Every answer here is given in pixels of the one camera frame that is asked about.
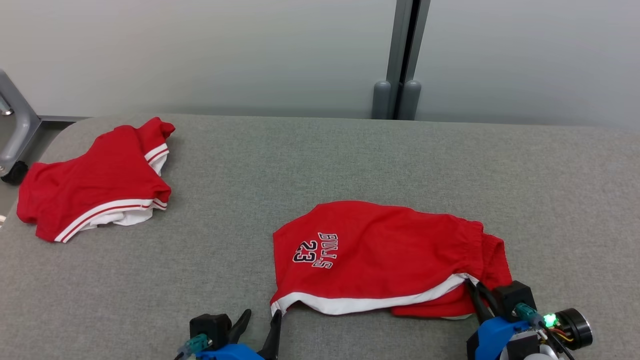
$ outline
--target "white stripe trim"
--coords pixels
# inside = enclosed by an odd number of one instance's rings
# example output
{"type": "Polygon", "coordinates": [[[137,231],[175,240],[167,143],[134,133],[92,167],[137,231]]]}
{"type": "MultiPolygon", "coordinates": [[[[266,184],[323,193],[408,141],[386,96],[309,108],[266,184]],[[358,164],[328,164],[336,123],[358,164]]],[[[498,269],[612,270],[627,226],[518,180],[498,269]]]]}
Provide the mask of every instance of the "white stripe trim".
{"type": "Polygon", "coordinates": [[[144,210],[148,208],[162,209],[158,205],[154,204],[153,199],[127,199],[116,200],[107,202],[102,205],[98,205],[95,208],[80,215],[71,224],[69,224],[59,235],[56,236],[54,241],[66,243],[86,224],[89,224],[95,217],[107,215],[116,212],[130,211],[130,210],[144,210]]]}
{"type": "Polygon", "coordinates": [[[447,320],[464,320],[468,317],[470,317],[473,314],[467,314],[467,315],[460,315],[460,316],[443,316],[443,319],[447,319],[447,320]]]}
{"type": "Polygon", "coordinates": [[[158,198],[155,198],[155,199],[154,199],[154,202],[156,202],[156,203],[157,203],[157,205],[161,205],[161,206],[164,206],[164,207],[166,207],[166,206],[167,206],[167,203],[166,203],[166,202],[162,202],[162,201],[160,201],[160,199],[158,199],[158,198]]]}
{"type": "Polygon", "coordinates": [[[154,156],[158,155],[160,152],[163,152],[165,150],[169,149],[166,146],[166,143],[163,142],[162,145],[156,147],[155,149],[149,151],[146,155],[145,155],[145,160],[149,161],[151,158],[153,158],[154,156]]]}
{"type": "Polygon", "coordinates": [[[287,308],[293,305],[296,301],[302,301],[308,307],[327,315],[359,313],[361,311],[384,309],[386,307],[420,304],[421,302],[435,300],[442,295],[449,293],[451,290],[462,284],[467,278],[471,279],[474,284],[478,283],[478,279],[467,273],[453,274],[442,284],[433,289],[429,289],[424,293],[403,297],[390,297],[387,299],[329,299],[307,293],[289,293],[271,305],[271,314],[273,316],[276,310],[281,310],[284,315],[287,308]]]}

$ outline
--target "teal connector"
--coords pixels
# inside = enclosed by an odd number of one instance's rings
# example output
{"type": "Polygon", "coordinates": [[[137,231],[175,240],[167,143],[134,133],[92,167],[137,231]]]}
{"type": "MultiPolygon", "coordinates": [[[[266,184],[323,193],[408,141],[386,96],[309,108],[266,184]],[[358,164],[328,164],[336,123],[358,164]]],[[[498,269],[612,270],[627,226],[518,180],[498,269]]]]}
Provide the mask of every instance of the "teal connector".
{"type": "Polygon", "coordinates": [[[545,319],[540,314],[538,314],[538,312],[533,307],[522,302],[516,305],[515,312],[520,319],[528,322],[529,325],[533,327],[539,327],[538,322],[545,321],[545,319]]]}
{"type": "Polygon", "coordinates": [[[197,352],[201,352],[208,347],[209,347],[209,339],[207,339],[207,336],[205,334],[200,334],[195,338],[191,338],[187,340],[187,342],[185,342],[184,345],[178,349],[178,354],[182,354],[182,355],[180,357],[176,357],[176,359],[180,359],[180,360],[189,359],[189,356],[197,352]]]}

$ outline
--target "red shorts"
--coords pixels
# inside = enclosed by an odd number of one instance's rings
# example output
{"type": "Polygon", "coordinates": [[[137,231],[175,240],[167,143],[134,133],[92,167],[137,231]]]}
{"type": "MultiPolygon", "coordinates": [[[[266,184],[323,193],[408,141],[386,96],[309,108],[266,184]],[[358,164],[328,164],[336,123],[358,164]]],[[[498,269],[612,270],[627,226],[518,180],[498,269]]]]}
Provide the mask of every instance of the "red shorts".
{"type": "Polygon", "coordinates": [[[273,234],[271,310],[300,301],[329,315],[390,307],[395,315],[456,317],[474,312],[461,286],[508,285],[504,242],[480,222],[399,206],[339,201],[273,234]]]}
{"type": "Polygon", "coordinates": [[[35,163],[20,186],[18,217],[36,235],[66,243],[80,230],[114,222],[132,225],[166,209],[171,188],[160,178],[174,126],[155,117],[136,129],[100,135],[86,154],[35,163]]]}

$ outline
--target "black cable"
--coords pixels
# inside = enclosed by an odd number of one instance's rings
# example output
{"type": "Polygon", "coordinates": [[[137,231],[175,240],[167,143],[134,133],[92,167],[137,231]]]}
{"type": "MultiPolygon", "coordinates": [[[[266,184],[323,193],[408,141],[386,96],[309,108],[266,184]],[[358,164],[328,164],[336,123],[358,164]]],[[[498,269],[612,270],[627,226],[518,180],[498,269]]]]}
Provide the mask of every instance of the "black cable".
{"type": "Polygon", "coordinates": [[[492,315],[489,310],[487,310],[486,306],[484,306],[484,302],[480,299],[480,287],[474,285],[474,283],[470,279],[465,279],[465,285],[467,286],[467,290],[469,292],[469,296],[471,297],[471,302],[474,305],[474,309],[476,310],[476,315],[478,317],[478,322],[480,325],[483,322],[492,319],[494,315],[492,315]]]}
{"type": "Polygon", "coordinates": [[[553,338],[553,340],[556,342],[556,344],[558,346],[560,346],[561,352],[564,352],[566,354],[566,356],[569,358],[569,360],[575,360],[573,355],[571,355],[571,353],[566,348],[566,346],[562,343],[562,341],[558,340],[556,335],[551,330],[549,330],[549,328],[545,325],[544,322],[540,321],[540,322],[538,322],[538,325],[542,326],[542,328],[547,332],[547,336],[549,338],[553,338]]]}

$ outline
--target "green led light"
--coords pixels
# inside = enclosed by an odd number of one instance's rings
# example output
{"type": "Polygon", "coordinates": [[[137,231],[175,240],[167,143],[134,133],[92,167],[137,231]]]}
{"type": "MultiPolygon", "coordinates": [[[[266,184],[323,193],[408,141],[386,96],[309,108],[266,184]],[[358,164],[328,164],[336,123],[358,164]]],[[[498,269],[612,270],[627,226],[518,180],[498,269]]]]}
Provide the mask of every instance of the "green led light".
{"type": "Polygon", "coordinates": [[[556,314],[549,314],[549,315],[545,315],[543,317],[545,319],[545,325],[547,327],[551,327],[551,326],[554,326],[556,324],[556,314]]]}

